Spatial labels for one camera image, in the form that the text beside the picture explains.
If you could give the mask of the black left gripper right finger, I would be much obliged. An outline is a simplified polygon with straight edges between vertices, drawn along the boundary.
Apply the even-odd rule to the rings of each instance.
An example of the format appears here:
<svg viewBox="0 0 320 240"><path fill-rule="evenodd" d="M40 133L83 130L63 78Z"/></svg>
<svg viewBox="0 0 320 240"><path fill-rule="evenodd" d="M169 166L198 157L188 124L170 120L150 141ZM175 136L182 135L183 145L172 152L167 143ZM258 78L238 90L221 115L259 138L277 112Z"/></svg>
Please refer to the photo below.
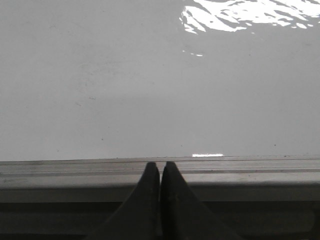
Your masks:
<svg viewBox="0 0 320 240"><path fill-rule="evenodd" d="M160 188L164 240L239 240L192 192L174 162L164 167Z"/></svg>

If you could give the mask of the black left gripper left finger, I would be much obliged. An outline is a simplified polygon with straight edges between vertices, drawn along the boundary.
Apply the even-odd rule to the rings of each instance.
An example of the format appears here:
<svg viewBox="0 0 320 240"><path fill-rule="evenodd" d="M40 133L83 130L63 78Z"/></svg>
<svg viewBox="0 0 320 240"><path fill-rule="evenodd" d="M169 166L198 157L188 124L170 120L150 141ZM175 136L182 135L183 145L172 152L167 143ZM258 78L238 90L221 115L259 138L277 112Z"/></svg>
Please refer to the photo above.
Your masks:
<svg viewBox="0 0 320 240"><path fill-rule="evenodd" d="M155 240L157 238L159 189L159 170L156 163L149 162L130 196L86 239Z"/></svg>

